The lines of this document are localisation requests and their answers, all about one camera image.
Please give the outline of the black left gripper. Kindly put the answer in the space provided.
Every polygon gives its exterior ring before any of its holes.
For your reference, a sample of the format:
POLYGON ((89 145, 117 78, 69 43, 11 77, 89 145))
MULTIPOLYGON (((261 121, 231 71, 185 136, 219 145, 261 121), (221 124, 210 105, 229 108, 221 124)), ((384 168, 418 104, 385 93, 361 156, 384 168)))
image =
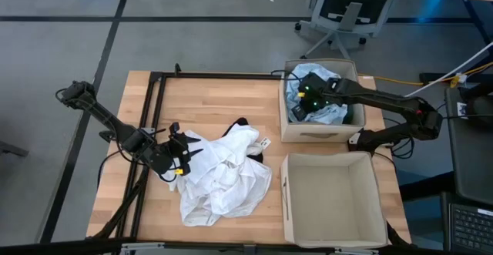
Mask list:
POLYGON ((189 151, 188 144, 200 142, 201 139, 180 133, 177 122, 171 124, 169 132, 169 140, 153 148, 149 165, 159 175, 171 169, 182 169, 183 175, 187 175, 190 173, 189 161, 191 157, 203 151, 203 149, 189 151))

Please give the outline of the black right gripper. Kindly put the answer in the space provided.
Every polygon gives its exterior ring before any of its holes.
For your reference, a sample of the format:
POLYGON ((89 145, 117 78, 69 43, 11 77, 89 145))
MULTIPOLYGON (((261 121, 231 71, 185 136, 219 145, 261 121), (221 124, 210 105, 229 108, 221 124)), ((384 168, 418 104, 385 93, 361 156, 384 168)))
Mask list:
POLYGON ((297 94, 300 97, 300 102, 292 109, 296 118, 302 120, 308 113, 315 112, 316 110, 321 109, 323 105, 332 103, 323 95, 323 91, 328 82, 335 82, 338 79, 339 78, 329 78, 325 82, 313 72, 302 78, 297 94))

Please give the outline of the light blue garment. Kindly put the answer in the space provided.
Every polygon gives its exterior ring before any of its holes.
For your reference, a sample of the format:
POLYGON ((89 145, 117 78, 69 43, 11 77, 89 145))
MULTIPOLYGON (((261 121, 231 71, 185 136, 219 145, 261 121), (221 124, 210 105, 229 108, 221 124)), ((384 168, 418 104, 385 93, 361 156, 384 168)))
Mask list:
POLYGON ((298 64, 288 75, 288 81, 285 85, 285 97, 287 106, 287 115, 290 122, 319 122, 325 125, 340 125, 343 123, 344 117, 347 115, 347 105, 338 106, 328 103, 323 105, 321 109, 315 112, 308 113, 302 120, 298 120, 293 114, 292 109, 299 104, 300 97, 297 95, 300 85, 300 80, 309 73, 317 74, 325 82, 329 78, 340 78, 340 75, 332 72, 317 63, 302 63, 298 64))

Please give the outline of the white shirt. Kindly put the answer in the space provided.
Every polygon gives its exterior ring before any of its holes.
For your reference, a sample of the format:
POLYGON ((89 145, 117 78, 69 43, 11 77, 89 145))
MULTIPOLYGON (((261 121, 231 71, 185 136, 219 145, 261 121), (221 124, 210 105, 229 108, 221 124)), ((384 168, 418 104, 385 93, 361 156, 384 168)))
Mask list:
POLYGON ((233 125, 214 141, 201 139, 201 152, 189 162, 191 172, 180 180, 182 217, 193 213, 239 217, 250 215, 267 194, 271 168, 249 157, 259 137, 251 126, 233 125))

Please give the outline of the black underwear with tag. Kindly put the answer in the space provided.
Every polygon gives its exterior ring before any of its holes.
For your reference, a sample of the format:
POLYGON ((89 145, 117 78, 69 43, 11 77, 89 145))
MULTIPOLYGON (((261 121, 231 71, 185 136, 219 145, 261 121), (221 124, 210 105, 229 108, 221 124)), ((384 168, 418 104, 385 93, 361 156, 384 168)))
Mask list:
MULTIPOLYGON (((226 136, 235 125, 238 125, 238 126, 248 126, 249 123, 248 123, 247 119, 245 119, 243 117, 240 117, 231 126, 228 127, 228 129, 226 130, 226 132, 223 134, 223 137, 226 136)), ((251 153, 247 157, 250 158, 250 159, 253 159, 253 160, 257 161, 258 163, 263 163, 263 154, 262 153, 258 153, 258 154, 251 153)))

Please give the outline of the small white garment with tag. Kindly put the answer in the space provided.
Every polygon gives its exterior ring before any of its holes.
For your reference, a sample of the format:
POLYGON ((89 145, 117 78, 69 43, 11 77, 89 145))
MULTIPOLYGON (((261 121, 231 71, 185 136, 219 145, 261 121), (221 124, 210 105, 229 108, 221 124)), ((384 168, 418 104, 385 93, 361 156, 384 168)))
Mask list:
POLYGON ((246 149, 246 154, 248 156, 260 155, 270 144, 271 140, 264 137, 260 142, 251 143, 246 149))

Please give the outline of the large sheer white garment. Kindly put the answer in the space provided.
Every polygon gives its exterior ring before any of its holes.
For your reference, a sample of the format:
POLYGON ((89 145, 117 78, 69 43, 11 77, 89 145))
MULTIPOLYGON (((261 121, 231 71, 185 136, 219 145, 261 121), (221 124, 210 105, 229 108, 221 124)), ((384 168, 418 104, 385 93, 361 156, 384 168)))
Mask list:
POLYGON ((214 166, 197 181, 176 179, 179 211, 185 226, 212 226, 222 217, 249 216, 266 196, 272 180, 270 167, 246 158, 214 166))

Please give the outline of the beige fabric storage bin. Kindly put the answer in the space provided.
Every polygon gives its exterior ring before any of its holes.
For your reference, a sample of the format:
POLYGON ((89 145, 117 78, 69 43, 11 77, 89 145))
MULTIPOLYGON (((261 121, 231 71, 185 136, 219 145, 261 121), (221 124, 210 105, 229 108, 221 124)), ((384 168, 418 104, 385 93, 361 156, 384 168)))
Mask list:
POLYGON ((280 175, 288 243, 349 250, 388 245, 387 221, 370 153, 290 153, 280 175))
MULTIPOLYGON (((285 62, 284 69, 292 72, 294 67, 302 63, 317 63, 335 72, 340 77, 358 81, 357 69, 354 62, 346 59, 296 59, 285 62)), ((354 121, 351 125, 325 125, 319 122, 290 122, 287 115, 286 81, 279 86, 280 107, 280 138, 284 143, 329 142, 345 143, 366 124, 364 106, 354 105, 354 121)))

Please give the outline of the black rounded object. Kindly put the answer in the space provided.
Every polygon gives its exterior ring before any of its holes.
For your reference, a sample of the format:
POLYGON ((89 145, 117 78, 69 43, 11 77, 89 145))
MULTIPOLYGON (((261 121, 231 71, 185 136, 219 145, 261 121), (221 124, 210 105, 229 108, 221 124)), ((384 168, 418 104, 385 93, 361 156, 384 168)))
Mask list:
POLYGON ((465 102, 465 118, 478 129, 493 130, 493 80, 460 91, 465 102))

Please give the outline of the black desk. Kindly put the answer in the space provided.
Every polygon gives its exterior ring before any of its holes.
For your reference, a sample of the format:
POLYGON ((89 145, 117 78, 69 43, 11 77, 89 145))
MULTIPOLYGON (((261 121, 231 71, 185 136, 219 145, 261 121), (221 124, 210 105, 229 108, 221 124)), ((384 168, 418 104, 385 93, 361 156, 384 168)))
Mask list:
POLYGON ((461 118, 458 89, 445 90, 455 189, 459 196, 493 206, 493 131, 461 118))

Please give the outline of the black table leg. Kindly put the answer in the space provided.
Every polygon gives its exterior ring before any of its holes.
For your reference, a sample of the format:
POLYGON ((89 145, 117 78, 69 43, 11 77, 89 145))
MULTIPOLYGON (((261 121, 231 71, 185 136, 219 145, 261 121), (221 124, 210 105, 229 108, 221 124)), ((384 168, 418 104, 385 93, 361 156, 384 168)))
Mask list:
POLYGON ((493 2, 460 0, 485 44, 493 42, 493 2))

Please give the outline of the grey floor object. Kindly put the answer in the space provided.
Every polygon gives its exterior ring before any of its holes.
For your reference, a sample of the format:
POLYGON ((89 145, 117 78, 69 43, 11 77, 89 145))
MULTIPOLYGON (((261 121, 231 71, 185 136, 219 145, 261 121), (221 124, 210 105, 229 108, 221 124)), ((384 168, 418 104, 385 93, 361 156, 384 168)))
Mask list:
POLYGON ((29 152, 20 147, 0 141, 0 153, 11 153, 16 156, 26 157, 29 152))

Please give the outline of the black laptop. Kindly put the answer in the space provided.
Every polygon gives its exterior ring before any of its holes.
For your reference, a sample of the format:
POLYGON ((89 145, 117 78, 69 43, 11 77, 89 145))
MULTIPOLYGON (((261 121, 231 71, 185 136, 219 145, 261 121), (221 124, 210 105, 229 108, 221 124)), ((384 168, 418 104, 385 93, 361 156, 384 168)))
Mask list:
POLYGON ((493 206, 441 193, 444 250, 493 255, 493 206))

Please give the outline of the black metal table frame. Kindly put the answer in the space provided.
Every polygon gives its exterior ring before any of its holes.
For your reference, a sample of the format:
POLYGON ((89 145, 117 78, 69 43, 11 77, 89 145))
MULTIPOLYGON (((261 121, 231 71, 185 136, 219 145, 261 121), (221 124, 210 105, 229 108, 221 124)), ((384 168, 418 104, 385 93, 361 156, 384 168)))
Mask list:
POLYGON ((207 139, 216 139, 240 117, 271 140, 264 162, 273 170, 269 192, 250 216, 222 218, 213 226, 187 227, 179 214, 179 194, 155 174, 149 174, 143 193, 130 206, 111 237, 189 243, 282 244, 280 164, 286 155, 280 141, 279 81, 218 79, 213 73, 200 78, 184 73, 176 78, 161 72, 128 74, 118 117, 128 124, 163 129, 178 122, 207 139))

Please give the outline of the silver bracket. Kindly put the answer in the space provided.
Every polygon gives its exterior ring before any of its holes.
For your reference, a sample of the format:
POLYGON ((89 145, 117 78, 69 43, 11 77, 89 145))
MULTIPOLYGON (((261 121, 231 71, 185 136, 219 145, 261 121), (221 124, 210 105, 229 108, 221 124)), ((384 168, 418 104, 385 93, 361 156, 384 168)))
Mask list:
POLYGON ((260 251, 279 251, 294 253, 324 253, 337 255, 381 255, 378 250, 354 250, 343 249, 340 247, 322 247, 307 249, 296 245, 286 244, 258 244, 258 243, 186 243, 186 242, 141 242, 124 243, 121 246, 123 252, 133 252, 141 250, 217 250, 217 251, 237 251, 246 255, 255 255, 260 251))

